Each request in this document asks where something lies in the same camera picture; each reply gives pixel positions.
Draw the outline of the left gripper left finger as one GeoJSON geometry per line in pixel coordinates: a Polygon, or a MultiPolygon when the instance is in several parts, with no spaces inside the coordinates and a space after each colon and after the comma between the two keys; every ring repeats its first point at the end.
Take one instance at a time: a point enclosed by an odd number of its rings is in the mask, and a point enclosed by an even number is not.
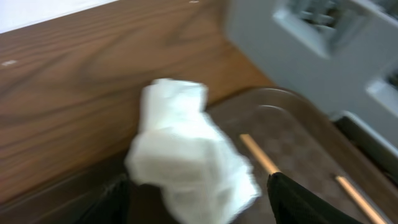
{"type": "Polygon", "coordinates": [[[75,224],[126,224],[130,204],[130,182],[126,174],[105,185],[104,192],[75,224]]]}

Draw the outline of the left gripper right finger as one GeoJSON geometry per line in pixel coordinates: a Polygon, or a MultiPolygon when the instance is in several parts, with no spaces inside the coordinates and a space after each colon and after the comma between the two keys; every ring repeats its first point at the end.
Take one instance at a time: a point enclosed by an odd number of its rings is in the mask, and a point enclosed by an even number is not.
{"type": "Polygon", "coordinates": [[[281,172],[269,175],[267,193],[277,224],[361,224],[281,172]]]}

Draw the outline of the white napkin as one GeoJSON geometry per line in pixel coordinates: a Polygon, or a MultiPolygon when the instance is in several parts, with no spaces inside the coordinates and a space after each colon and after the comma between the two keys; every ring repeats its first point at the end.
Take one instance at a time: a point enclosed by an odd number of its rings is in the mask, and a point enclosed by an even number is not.
{"type": "Polygon", "coordinates": [[[171,78],[146,86],[124,161],[131,180],[161,189],[180,223],[231,223],[261,195],[248,159],[205,112],[207,91],[171,78]]]}

